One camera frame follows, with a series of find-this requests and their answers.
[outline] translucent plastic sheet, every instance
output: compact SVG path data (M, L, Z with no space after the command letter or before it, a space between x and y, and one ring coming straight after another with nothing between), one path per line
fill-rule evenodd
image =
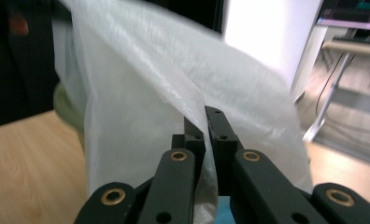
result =
M211 223L217 179L205 105L222 110L246 148L265 153L311 191L306 151L283 80L197 24L141 2L64 0L73 27L53 23L57 72L85 115L89 192L152 177L183 133L185 116L204 134L195 223Z

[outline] computer monitor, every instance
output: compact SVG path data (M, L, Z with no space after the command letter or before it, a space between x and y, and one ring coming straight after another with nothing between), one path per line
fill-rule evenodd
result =
M325 0L316 24L370 30L370 0Z

